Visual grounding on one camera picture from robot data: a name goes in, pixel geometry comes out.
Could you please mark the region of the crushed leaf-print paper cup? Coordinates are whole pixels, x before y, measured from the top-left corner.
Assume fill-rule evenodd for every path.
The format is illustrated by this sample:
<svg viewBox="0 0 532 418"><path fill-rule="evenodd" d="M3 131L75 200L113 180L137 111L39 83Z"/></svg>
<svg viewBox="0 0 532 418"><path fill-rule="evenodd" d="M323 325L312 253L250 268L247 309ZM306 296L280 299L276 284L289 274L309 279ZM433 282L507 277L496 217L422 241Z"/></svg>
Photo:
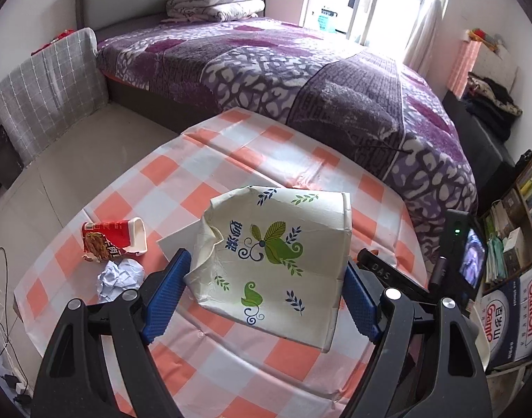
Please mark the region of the crushed leaf-print paper cup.
<svg viewBox="0 0 532 418"><path fill-rule="evenodd" d="M326 352L351 236L349 193L235 189L202 215L184 281L205 310Z"/></svg>

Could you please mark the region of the lower blue Ganten box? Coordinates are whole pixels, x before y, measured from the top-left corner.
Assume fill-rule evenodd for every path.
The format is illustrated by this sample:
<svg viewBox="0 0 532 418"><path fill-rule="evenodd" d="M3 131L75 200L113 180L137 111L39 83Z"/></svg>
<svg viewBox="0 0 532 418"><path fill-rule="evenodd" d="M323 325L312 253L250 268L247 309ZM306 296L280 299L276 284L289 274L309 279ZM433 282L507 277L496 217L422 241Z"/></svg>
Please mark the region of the lower blue Ganten box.
<svg viewBox="0 0 532 418"><path fill-rule="evenodd" d="M481 299L480 318L490 345L488 371L514 362L519 330L518 293L497 289Z"/></svg>

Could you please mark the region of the wooden bookshelf with books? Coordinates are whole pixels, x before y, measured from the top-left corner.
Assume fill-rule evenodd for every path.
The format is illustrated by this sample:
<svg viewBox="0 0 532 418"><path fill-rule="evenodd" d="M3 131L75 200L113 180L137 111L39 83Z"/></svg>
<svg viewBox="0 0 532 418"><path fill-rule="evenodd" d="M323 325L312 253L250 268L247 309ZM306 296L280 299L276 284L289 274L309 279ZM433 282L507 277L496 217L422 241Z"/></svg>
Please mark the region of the wooden bookshelf with books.
<svg viewBox="0 0 532 418"><path fill-rule="evenodd" d="M481 218L487 242L482 292L490 293L532 267L532 156L514 185Z"/></svg>

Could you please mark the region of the crumpled white paper ball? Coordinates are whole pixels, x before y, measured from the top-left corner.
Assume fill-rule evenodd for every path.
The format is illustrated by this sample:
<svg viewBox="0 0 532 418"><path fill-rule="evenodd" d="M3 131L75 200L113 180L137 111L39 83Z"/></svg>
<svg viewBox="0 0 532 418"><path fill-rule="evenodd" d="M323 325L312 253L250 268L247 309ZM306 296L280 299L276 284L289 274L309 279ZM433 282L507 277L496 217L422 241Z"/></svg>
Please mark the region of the crumpled white paper ball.
<svg viewBox="0 0 532 418"><path fill-rule="evenodd" d="M98 302L112 302L126 290L138 290L146 277L144 267L133 258L108 261L98 275Z"/></svg>

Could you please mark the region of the dark storage bench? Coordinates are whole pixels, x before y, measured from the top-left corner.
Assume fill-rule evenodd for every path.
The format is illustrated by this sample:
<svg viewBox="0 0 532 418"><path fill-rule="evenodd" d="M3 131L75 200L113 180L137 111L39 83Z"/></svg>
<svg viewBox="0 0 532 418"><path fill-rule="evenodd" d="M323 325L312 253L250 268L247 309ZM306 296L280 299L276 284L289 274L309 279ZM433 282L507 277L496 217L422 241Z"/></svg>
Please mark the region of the dark storage bench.
<svg viewBox="0 0 532 418"><path fill-rule="evenodd" d="M502 141L467 111L466 103L447 91L442 105L460 137L461 147L481 193L506 193L514 181L515 163Z"/></svg>

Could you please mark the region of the crushed red paper cup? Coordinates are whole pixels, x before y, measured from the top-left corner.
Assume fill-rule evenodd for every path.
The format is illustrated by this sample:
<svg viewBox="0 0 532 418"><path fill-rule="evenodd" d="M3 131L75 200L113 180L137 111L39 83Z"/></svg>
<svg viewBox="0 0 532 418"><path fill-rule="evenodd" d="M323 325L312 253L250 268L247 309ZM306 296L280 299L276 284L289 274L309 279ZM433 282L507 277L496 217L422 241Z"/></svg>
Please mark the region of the crushed red paper cup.
<svg viewBox="0 0 532 418"><path fill-rule="evenodd" d="M86 222L80 235L86 261L113 261L129 255L143 255L148 250L146 227L139 217L115 222Z"/></svg>

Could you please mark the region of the purple patterned bed blanket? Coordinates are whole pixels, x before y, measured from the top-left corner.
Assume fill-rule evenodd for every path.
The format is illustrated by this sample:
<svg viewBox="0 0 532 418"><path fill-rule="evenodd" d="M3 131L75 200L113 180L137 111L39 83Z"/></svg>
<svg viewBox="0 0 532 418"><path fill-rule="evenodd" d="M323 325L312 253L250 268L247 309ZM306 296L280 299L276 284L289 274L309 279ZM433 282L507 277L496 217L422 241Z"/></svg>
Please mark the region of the purple patterned bed blanket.
<svg viewBox="0 0 532 418"><path fill-rule="evenodd" d="M403 198L429 261L445 213L477 206L457 129L432 89L350 41L268 18L168 23L100 37L97 65L113 98L139 112L242 108L335 149Z"/></svg>

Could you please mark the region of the pile of folded clothes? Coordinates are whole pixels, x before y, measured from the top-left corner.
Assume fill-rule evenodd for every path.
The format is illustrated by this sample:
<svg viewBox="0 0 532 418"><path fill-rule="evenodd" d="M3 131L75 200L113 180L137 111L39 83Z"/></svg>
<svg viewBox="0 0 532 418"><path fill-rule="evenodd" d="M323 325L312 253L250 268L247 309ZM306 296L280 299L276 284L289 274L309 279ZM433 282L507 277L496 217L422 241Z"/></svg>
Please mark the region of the pile of folded clothes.
<svg viewBox="0 0 532 418"><path fill-rule="evenodd" d="M468 73L461 99L465 109L501 142L510 138L512 126L523 114L504 86L472 72Z"/></svg>

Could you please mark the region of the folded floral quilt pillows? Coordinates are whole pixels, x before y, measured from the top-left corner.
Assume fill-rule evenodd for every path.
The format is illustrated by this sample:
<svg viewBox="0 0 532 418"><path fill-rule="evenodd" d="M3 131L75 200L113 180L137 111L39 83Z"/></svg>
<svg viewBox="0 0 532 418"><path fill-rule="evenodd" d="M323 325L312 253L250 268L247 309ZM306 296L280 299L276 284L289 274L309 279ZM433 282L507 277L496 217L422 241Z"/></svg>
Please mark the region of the folded floral quilt pillows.
<svg viewBox="0 0 532 418"><path fill-rule="evenodd" d="M170 19L193 22L231 22L258 16L264 11L263 0L166 0Z"/></svg>

